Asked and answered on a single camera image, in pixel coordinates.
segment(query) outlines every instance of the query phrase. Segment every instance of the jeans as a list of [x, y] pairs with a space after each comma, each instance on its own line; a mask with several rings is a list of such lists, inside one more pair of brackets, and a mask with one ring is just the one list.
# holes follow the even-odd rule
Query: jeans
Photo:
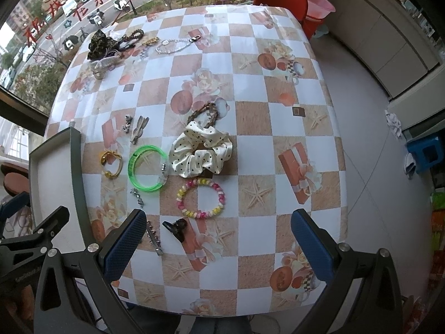
[[[133, 319], [146, 334], [175, 334], [181, 315], [164, 313], [142, 306], [130, 309]], [[190, 334], [252, 334], [248, 317], [197, 317]]]

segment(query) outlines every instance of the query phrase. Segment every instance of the silver hair clip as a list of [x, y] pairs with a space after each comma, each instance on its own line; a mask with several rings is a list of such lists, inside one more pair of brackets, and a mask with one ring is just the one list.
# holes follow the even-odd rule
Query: silver hair clip
[[141, 198], [141, 195], [139, 194], [139, 192], [137, 191], [137, 189], [136, 189], [136, 188], [132, 188], [132, 189], [130, 189], [130, 193], [131, 193], [132, 195], [135, 195], [135, 196], [136, 196], [136, 198], [137, 198], [137, 203], [141, 206], [141, 208], [143, 208], [143, 207], [144, 207], [144, 203], [143, 203], [142, 198]]
[[150, 221], [147, 221], [147, 236], [150, 238], [150, 243], [154, 247], [154, 251], [156, 251], [158, 256], [163, 254], [161, 250], [161, 241], [156, 236], [156, 231], [153, 229], [153, 225]]
[[142, 136], [142, 132], [147, 125], [149, 121], [149, 118], [144, 118], [143, 116], [140, 116], [136, 123], [136, 128], [134, 128], [133, 135], [131, 137], [130, 142], [133, 144], [137, 144], [137, 139], [139, 139]]
[[122, 130], [125, 133], [128, 133], [130, 131], [130, 125], [131, 125], [132, 121], [133, 121], [133, 117], [131, 115], [129, 115], [129, 114], [126, 114], [125, 115], [125, 125], [122, 126]]

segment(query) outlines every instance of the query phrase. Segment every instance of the tiled floor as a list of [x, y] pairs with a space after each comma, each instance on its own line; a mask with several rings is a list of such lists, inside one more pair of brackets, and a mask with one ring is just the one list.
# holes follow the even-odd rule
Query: tiled floor
[[[356, 251], [387, 248], [395, 261], [402, 295], [423, 295], [431, 264], [428, 175], [409, 181], [403, 173], [404, 142], [389, 131], [388, 98], [370, 73], [330, 36], [311, 41], [331, 93], [343, 140], [348, 190], [348, 238]], [[334, 326], [348, 313], [356, 280]], [[288, 334], [309, 307], [273, 313]]]

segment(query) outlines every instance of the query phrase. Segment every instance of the green plastic bracelet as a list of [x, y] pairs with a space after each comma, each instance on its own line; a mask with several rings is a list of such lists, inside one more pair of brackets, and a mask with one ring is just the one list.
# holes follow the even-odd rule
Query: green plastic bracelet
[[[161, 175], [159, 176], [159, 181], [157, 184], [150, 186], [150, 187], [144, 187], [139, 184], [139, 182], [136, 179], [136, 176], [134, 174], [134, 164], [136, 163], [136, 160], [145, 152], [154, 150], [158, 152], [162, 158], [164, 158], [165, 162], [161, 162]], [[130, 157], [130, 160], [128, 161], [128, 179], [130, 179], [131, 184], [136, 187], [138, 190], [144, 191], [144, 192], [153, 192], [155, 190], [158, 190], [161, 188], [165, 182], [167, 181], [167, 170], [166, 170], [166, 163], [167, 163], [168, 157], [164, 153], [164, 151], [156, 146], [142, 146], [139, 147], [133, 155]]]

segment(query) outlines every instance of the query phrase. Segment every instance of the brown chair seat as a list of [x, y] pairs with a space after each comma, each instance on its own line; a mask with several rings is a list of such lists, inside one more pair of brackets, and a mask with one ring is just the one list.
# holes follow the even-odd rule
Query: brown chair seat
[[8, 173], [18, 173], [28, 178], [28, 170], [13, 163], [2, 163], [0, 165], [0, 171], [3, 173], [3, 176], [6, 176]]
[[29, 180], [19, 173], [11, 172], [5, 175], [3, 187], [13, 197], [22, 192], [29, 193]]

